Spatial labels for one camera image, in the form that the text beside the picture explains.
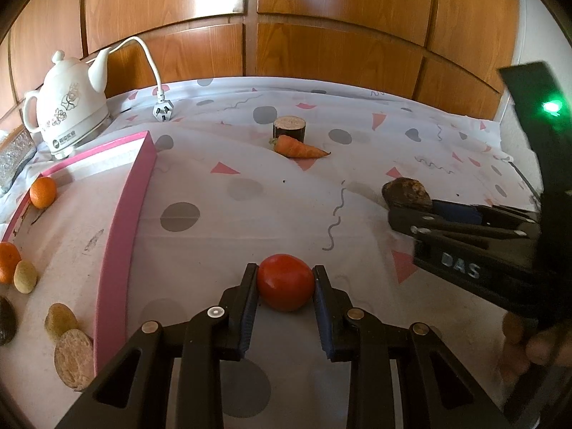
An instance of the wooden wall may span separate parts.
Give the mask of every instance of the wooden wall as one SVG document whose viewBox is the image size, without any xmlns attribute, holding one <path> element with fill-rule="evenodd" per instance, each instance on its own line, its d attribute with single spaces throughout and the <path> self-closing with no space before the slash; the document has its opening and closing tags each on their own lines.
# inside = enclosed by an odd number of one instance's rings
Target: wooden wall
<svg viewBox="0 0 572 429">
<path fill-rule="evenodd" d="M 0 118 L 56 50 L 86 58 L 137 34 L 165 82 L 320 79 L 492 119 L 517 27 L 518 0 L 30 0 L 0 43 Z M 108 97 L 153 83 L 136 45 L 110 57 Z"/>
</svg>

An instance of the green light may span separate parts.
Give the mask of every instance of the green light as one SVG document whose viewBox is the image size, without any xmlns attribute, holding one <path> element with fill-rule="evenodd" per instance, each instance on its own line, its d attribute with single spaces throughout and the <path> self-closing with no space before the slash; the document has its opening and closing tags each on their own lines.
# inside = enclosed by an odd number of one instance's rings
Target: green light
<svg viewBox="0 0 572 429">
<path fill-rule="evenodd" d="M 542 104 L 542 109 L 552 116 L 560 116 L 559 111 L 562 109 L 562 102 L 559 100 L 553 100 L 551 102 L 546 102 Z"/>
</svg>

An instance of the red tomato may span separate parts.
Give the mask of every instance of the red tomato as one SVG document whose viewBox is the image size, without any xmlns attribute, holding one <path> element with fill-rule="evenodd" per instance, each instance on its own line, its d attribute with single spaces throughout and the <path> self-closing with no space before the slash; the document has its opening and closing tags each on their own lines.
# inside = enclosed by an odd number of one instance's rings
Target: red tomato
<svg viewBox="0 0 572 429">
<path fill-rule="evenodd" d="M 314 294 L 314 275 L 308 265 L 291 255 L 272 255 L 258 267 L 260 296 L 278 311 L 294 311 Z"/>
</svg>

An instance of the hand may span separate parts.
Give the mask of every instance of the hand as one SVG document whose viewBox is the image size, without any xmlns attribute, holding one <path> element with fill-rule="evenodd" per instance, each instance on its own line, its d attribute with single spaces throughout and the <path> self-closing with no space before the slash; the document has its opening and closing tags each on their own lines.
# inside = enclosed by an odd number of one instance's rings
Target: hand
<svg viewBox="0 0 572 429">
<path fill-rule="evenodd" d="M 539 332 L 527 343 L 521 343 L 524 335 L 522 318 L 512 313 L 504 315 L 502 331 L 506 340 L 499 370 L 501 377 L 507 384 L 512 384 L 530 367 L 530 363 L 547 364 L 550 352 L 556 342 L 558 326 Z M 558 352 L 554 364 L 558 366 L 572 366 L 572 330 L 568 330 L 564 342 Z"/>
</svg>

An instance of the kettle lid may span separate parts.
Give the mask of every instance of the kettle lid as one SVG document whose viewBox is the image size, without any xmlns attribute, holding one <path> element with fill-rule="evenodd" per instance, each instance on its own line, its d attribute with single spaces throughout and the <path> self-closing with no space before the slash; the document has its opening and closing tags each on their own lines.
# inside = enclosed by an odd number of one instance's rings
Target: kettle lid
<svg viewBox="0 0 572 429">
<path fill-rule="evenodd" d="M 51 62 L 54 63 L 54 66 L 48 71 L 46 74 L 46 78 L 44 83 L 48 80 L 52 79 L 53 77 L 62 74 L 63 72 L 67 71 L 72 66 L 81 63 L 80 60 L 77 58 L 67 58 L 65 59 L 66 54 L 62 50 L 58 50 L 54 53 L 51 57 Z"/>
</svg>

